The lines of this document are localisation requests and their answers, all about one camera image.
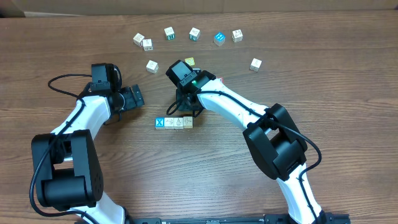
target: wooden table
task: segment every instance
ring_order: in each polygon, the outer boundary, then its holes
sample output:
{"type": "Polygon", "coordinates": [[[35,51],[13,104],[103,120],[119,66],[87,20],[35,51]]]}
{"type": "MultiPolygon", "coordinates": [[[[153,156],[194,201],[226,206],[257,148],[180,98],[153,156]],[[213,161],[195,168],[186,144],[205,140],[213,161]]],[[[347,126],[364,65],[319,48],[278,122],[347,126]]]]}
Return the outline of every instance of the wooden table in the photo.
{"type": "MultiPolygon", "coordinates": [[[[165,71],[188,57],[247,99],[288,109],[322,150],[308,176],[326,212],[349,213],[353,223],[398,222],[397,11],[0,19],[0,52],[0,223],[77,219],[31,209],[30,141],[75,106],[47,88],[48,80],[90,74],[91,64],[103,62],[121,69],[124,85],[139,84],[146,103],[95,139],[105,191],[116,203],[134,217],[287,213],[277,182],[218,114],[205,111],[193,129],[154,129],[175,99],[165,71]],[[165,39],[169,26],[175,40],[165,39]],[[201,30],[198,42],[188,38],[192,27],[201,30]],[[236,29],[242,42],[231,40],[236,29]],[[133,44],[137,32],[152,38],[154,51],[133,44]],[[213,43],[217,32],[227,37],[222,47],[213,43]],[[262,60],[258,73],[249,70],[253,58],[262,60]],[[156,74],[146,71],[148,60],[159,63],[156,74]]],[[[54,85],[79,93],[88,81],[54,85]]],[[[309,164],[317,158],[313,149],[306,156],[309,164]]]]}

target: wood grain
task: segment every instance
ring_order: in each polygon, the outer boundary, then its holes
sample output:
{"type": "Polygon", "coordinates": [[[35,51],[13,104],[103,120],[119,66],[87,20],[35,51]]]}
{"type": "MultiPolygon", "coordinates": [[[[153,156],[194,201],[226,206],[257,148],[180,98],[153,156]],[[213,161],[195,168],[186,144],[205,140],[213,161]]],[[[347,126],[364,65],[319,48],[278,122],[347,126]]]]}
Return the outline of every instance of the wood grain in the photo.
{"type": "MultiPolygon", "coordinates": [[[[75,100],[47,88],[65,73],[90,73],[114,63],[125,85],[139,84],[145,107],[102,127],[95,139],[105,190],[134,217],[190,218],[286,213],[277,183],[253,163],[238,128],[206,111],[194,129],[155,130],[175,87],[164,75],[177,59],[265,105],[280,103],[323,153],[308,174],[327,212],[353,223],[397,223],[398,13],[275,12],[248,14],[0,19],[0,223],[72,223],[34,213],[28,188],[30,141],[48,133],[75,100]],[[176,39],[165,40],[172,26],[176,39]],[[188,39],[192,27],[198,42],[188,39]],[[241,29],[244,39],[232,43],[241,29]],[[140,32],[153,52],[133,44],[140,32]],[[223,32],[222,47],[213,36],[223,32]],[[263,61],[249,71],[253,58],[263,61]],[[159,71],[146,71],[148,60],[159,71]]],[[[55,83],[78,93],[88,80],[55,83]]],[[[315,162],[308,150],[309,163],[315,162]]]]}

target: wood surface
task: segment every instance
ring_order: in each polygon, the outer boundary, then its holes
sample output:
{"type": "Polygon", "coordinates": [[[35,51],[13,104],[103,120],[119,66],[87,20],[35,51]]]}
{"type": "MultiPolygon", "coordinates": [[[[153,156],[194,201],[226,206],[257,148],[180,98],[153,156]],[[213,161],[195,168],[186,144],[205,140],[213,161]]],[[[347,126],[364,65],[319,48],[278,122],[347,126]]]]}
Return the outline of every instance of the wood surface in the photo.
{"type": "MultiPolygon", "coordinates": [[[[105,191],[133,217],[247,217],[287,213],[277,182],[253,163],[241,131],[211,111],[193,129],[155,130],[175,99],[165,76],[178,59],[224,78],[256,103],[284,105],[323,153],[308,173],[324,211],[352,223],[398,223],[398,12],[274,12],[0,19],[0,223],[73,223],[30,207],[30,142],[49,133],[75,99],[47,88],[66,73],[114,63],[139,84],[145,106],[100,129],[95,146],[105,191]],[[172,26],[176,39],[167,41],[172,26]],[[201,30],[198,42],[188,38],[201,30]],[[243,41],[233,43],[232,30],[243,41]],[[144,52],[132,38],[152,38],[144,52]],[[213,43],[226,35],[222,47],[213,43]],[[259,72],[249,70],[253,58],[259,72]],[[159,71],[146,71],[148,60],[159,71]]],[[[54,83],[79,93],[87,78],[54,83]]],[[[306,153],[308,163],[316,152],[306,153]]]]}

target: wire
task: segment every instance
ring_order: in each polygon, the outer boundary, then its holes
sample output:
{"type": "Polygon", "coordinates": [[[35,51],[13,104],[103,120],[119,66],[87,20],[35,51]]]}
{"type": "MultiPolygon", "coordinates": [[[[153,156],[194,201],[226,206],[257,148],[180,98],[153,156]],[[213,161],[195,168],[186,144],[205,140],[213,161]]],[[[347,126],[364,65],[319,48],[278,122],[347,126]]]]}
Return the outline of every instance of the wire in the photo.
{"type": "MultiPolygon", "coordinates": [[[[261,115],[261,114],[255,112],[253,109],[249,108],[248,106],[246,106],[245,104],[243,104],[242,102],[240,102],[240,101],[239,101],[238,99],[236,99],[235,97],[233,97],[233,96],[231,96],[231,95],[229,95],[229,94],[227,94],[227,93],[225,93],[225,92],[222,92],[222,91],[199,91],[198,93],[187,94],[187,95],[185,95],[184,97],[182,97],[181,99],[176,100],[174,103],[172,103],[172,104],[169,106],[169,108],[168,108],[167,111],[166,111],[167,115],[171,115],[171,114],[173,114],[174,112],[176,112],[176,111],[178,110],[178,107],[180,107],[180,105],[182,104],[183,100],[186,100],[186,99],[188,99],[188,98],[191,97],[191,96],[197,96],[198,94],[218,94],[218,95],[226,96],[226,97],[228,97],[229,99],[233,100],[235,103],[237,103],[239,106],[241,106],[242,108],[244,108],[245,110],[249,111],[249,114],[253,114],[253,115],[255,115],[255,116],[259,117],[259,118],[263,117],[263,115],[261,115]],[[171,113],[169,113],[169,111],[171,110],[171,108],[172,108],[173,106],[175,106],[175,105],[176,105],[175,109],[174,109],[171,113]]],[[[318,146],[317,146],[313,141],[311,141],[309,138],[307,138],[307,137],[304,136],[303,134],[300,134],[300,133],[294,131],[293,129],[288,128],[288,127],[284,126],[283,124],[280,124],[279,122],[274,121],[273,119],[270,119],[270,118],[264,118],[264,119],[266,119],[268,122],[272,123],[273,125],[277,126],[278,128],[282,128],[282,129],[285,130],[285,131],[290,131],[291,133],[295,134],[297,137],[302,138],[304,141],[308,142],[308,143],[316,150],[316,152],[317,152],[317,154],[318,154],[318,160],[317,160],[314,164],[310,165],[309,167],[307,167],[306,169],[304,169],[303,171],[301,171],[301,173],[298,175],[298,181],[300,182],[300,186],[301,186],[302,192],[303,192],[303,194],[304,194],[305,200],[307,201],[308,207],[310,208],[311,213],[312,213],[312,215],[314,216],[315,223],[317,224],[317,223],[318,223],[317,214],[315,213],[315,211],[314,211],[314,209],[313,209],[313,207],[312,207],[312,205],[311,205],[310,199],[308,198],[307,192],[305,191],[302,177],[303,177],[303,175],[304,175],[307,171],[312,170],[312,169],[315,168],[317,165],[319,165],[319,163],[321,163],[321,160],[322,160],[321,151],[319,150],[318,146]]]]}
{"type": "MultiPolygon", "coordinates": [[[[63,77],[91,77],[91,75],[84,75],[84,74],[67,74],[67,75],[60,75],[58,77],[55,77],[53,79],[51,79],[48,82],[48,86],[50,87],[50,89],[57,91],[59,93],[63,93],[69,96],[73,96],[75,97],[77,100],[81,101],[81,107],[80,109],[77,111],[77,113],[71,118],[71,120],[67,121],[65,126],[61,129],[61,131],[55,136],[55,138],[50,142],[48,148],[44,151],[44,154],[42,156],[42,158],[40,159],[40,162],[38,163],[34,174],[32,176],[32,180],[30,182],[30,189],[29,189],[29,200],[30,200],[30,204],[32,205],[32,208],[35,210],[35,212],[37,212],[39,215],[42,215],[44,217],[61,217],[64,215],[81,215],[81,217],[86,217],[90,222],[92,222],[93,224],[98,224],[98,222],[91,217],[89,214],[87,214],[86,212],[83,211],[79,211],[79,210],[72,210],[72,211],[66,211],[66,212],[58,212],[58,213],[47,213],[47,212],[43,212],[41,211],[41,209],[36,205],[35,203],[35,199],[34,199],[34,187],[35,187],[35,183],[37,180],[37,176],[39,174],[39,171],[44,163],[44,160],[47,158],[51,148],[53,147],[53,145],[57,142],[57,140],[60,138],[60,136],[72,125],[72,123],[77,119],[77,117],[79,117],[79,115],[81,114],[81,112],[83,112],[84,107],[86,106],[85,101],[80,98],[78,95],[75,95],[73,93],[69,93],[67,91],[63,91],[63,90],[59,90],[58,88],[54,88],[51,86],[51,83],[54,82],[55,80],[58,80],[59,78],[63,78],[63,77]]],[[[90,84],[91,83],[87,83],[86,87],[84,88],[84,92],[87,92],[88,89],[90,88],[90,84]]]]}

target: cube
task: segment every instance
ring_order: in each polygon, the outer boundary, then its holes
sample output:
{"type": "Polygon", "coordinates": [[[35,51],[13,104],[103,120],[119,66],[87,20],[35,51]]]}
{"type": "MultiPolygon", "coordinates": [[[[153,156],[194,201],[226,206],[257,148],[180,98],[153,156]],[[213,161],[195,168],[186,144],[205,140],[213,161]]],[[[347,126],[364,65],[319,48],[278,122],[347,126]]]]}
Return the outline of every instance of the cube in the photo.
{"type": "Polygon", "coordinates": [[[147,71],[148,72],[152,72],[153,74],[155,74],[158,69],[159,69],[159,66],[157,65],[157,63],[154,62],[154,61],[149,60],[149,62],[147,64],[147,71]]]}
{"type": "Polygon", "coordinates": [[[183,120],[182,118],[174,118],[174,129],[183,129],[183,120]]]}
{"type": "Polygon", "coordinates": [[[175,38],[173,27],[168,27],[168,28],[164,29],[164,32],[166,33],[167,40],[172,40],[175,38]]]}
{"type": "Polygon", "coordinates": [[[184,128],[193,128],[193,117],[184,116],[182,119],[184,120],[184,128]]]}
{"type": "Polygon", "coordinates": [[[152,46],[152,39],[145,39],[142,41],[142,46],[144,47],[145,51],[153,50],[154,46],[152,46]]]}
{"type": "Polygon", "coordinates": [[[189,39],[193,41],[198,41],[199,36],[200,36],[200,30],[192,27],[191,32],[189,32],[189,39]]]}
{"type": "Polygon", "coordinates": [[[142,41],[144,40],[144,36],[141,35],[140,33],[137,33],[134,38],[132,39],[135,44],[137,44],[139,47],[142,47],[142,41]]]}
{"type": "Polygon", "coordinates": [[[185,59],[185,62],[186,62],[187,64],[189,64],[189,66],[194,66],[194,65],[195,65],[195,61],[194,61],[193,58],[186,58],[186,59],[185,59]]]}
{"type": "Polygon", "coordinates": [[[164,129],[164,118],[155,118],[155,128],[164,129]]]}
{"type": "Polygon", "coordinates": [[[215,43],[217,46],[220,47],[221,45],[224,44],[224,42],[225,42],[225,35],[222,34],[221,32],[219,32],[218,34],[216,34],[216,35],[214,36],[214,43],[215,43]]]}
{"type": "Polygon", "coordinates": [[[232,31],[232,40],[236,43],[243,40],[243,34],[241,30],[232,31]]]}
{"type": "Polygon", "coordinates": [[[174,129],[174,118],[165,118],[164,119],[164,128],[165,129],[174,129]]]}
{"type": "Polygon", "coordinates": [[[259,68],[260,68],[260,65],[261,65],[261,61],[254,58],[253,61],[251,62],[250,70],[258,72],[259,68]]]}

